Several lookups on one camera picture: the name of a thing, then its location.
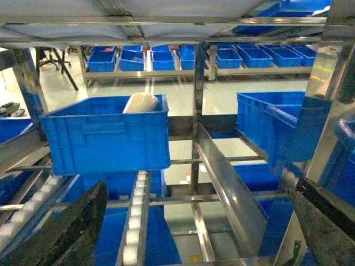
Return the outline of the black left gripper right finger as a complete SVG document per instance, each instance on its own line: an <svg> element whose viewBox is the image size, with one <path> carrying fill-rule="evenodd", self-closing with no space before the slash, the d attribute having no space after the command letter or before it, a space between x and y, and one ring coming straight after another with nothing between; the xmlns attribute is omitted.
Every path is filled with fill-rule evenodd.
<svg viewBox="0 0 355 266"><path fill-rule="evenodd" d="M307 178L288 196L316 264L354 265L354 207Z"/></svg>

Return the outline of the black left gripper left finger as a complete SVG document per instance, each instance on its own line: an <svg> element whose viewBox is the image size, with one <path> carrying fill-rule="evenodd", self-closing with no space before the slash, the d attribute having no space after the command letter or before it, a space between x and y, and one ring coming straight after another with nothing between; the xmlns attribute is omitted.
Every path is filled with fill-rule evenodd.
<svg viewBox="0 0 355 266"><path fill-rule="evenodd" d="M107 185L99 181L3 256L1 265L95 265L107 201Z"/></svg>

